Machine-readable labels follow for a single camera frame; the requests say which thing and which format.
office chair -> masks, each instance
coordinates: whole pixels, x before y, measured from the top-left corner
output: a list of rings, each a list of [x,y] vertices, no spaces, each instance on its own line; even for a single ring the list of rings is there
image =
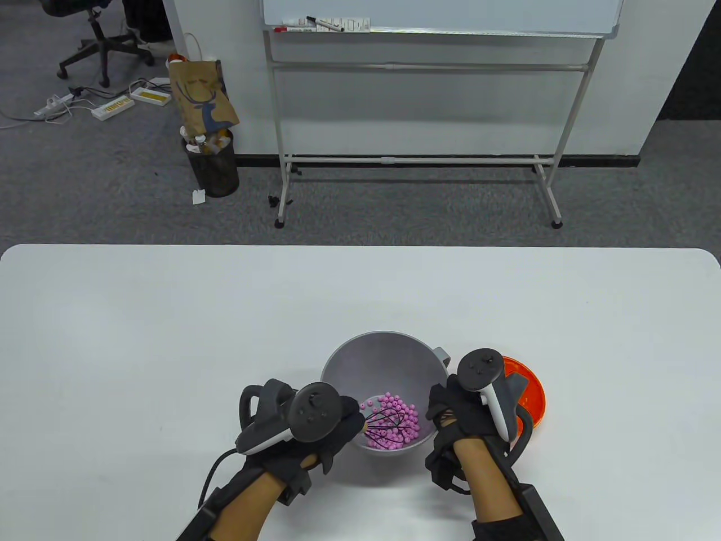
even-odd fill
[[[67,15],[82,11],[87,12],[89,15],[88,22],[95,33],[94,40],[80,40],[78,52],[60,62],[58,77],[61,79],[68,78],[67,66],[95,53],[99,53],[100,67],[102,69],[100,86],[108,88],[110,86],[110,79],[107,77],[107,54],[112,50],[140,56],[148,66],[152,66],[155,63],[153,54],[149,50],[138,47],[138,38],[132,32],[112,36],[111,38],[106,38],[102,33],[102,28],[97,21],[98,17],[100,17],[100,11],[96,12],[93,8],[105,8],[110,3],[110,0],[40,0],[40,3],[43,5],[45,13],[53,17],[66,17]],[[126,41],[132,41],[133,44],[126,45]]]

power strip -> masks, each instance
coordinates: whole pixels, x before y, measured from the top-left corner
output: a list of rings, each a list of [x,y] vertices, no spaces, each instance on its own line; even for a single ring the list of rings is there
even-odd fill
[[[132,101],[128,96],[123,95],[119,98],[115,98],[112,102],[100,105],[97,109],[93,109],[91,113],[98,120],[107,120],[111,116],[115,116],[121,111],[129,109],[134,105],[134,101]]]
[[[167,92],[158,92],[157,90],[150,90],[149,88],[136,88],[131,92],[131,97],[134,100],[163,106],[170,101],[172,96]]]
[[[68,94],[60,99],[55,97],[48,98],[48,103],[42,109],[38,109],[33,114],[38,118],[45,118],[53,113],[59,113],[65,109],[66,105],[69,105],[75,99],[75,96]]]

paper bag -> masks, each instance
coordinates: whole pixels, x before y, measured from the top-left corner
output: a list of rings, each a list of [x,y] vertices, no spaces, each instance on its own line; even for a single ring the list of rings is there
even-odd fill
[[[228,101],[220,61],[173,62],[168,71],[188,136],[215,133],[240,122]]]

marker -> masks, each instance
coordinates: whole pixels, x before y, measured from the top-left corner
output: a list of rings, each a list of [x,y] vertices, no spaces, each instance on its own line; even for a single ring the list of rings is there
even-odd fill
[[[316,19],[315,17],[311,17],[310,15],[306,17],[306,19],[308,19],[314,25],[325,27],[328,30],[334,30],[335,32],[345,32],[345,28],[343,28],[342,26],[331,25],[329,22],[321,21],[321,19]]]
[[[280,26],[273,28],[273,32],[280,33],[280,32],[315,32],[315,28],[313,27],[295,27],[295,26]]]

bowl handle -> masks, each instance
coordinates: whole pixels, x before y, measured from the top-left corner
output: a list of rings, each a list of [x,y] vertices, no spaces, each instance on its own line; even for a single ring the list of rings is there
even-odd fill
[[[451,356],[446,353],[446,350],[443,348],[436,348],[433,352],[435,353],[435,356],[438,357],[438,360],[442,362],[446,368],[448,368],[448,365],[451,363]]]

